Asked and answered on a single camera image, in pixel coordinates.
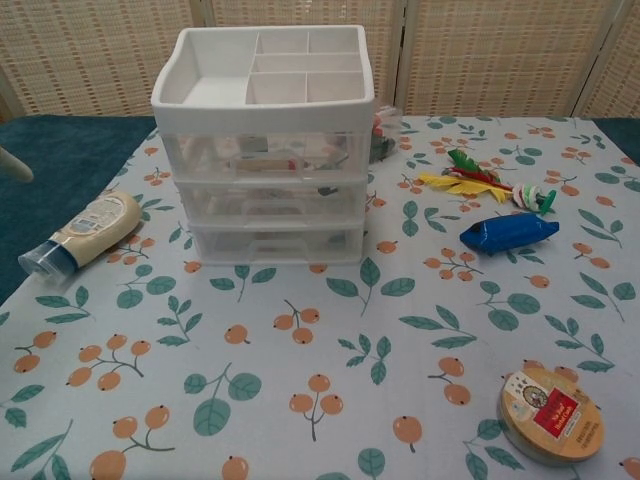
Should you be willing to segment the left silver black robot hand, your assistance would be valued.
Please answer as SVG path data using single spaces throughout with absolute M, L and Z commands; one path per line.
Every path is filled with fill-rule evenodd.
M 29 166 L 4 147 L 0 147 L 0 166 L 2 172 L 20 182 L 29 183 L 34 178 L 34 174 Z

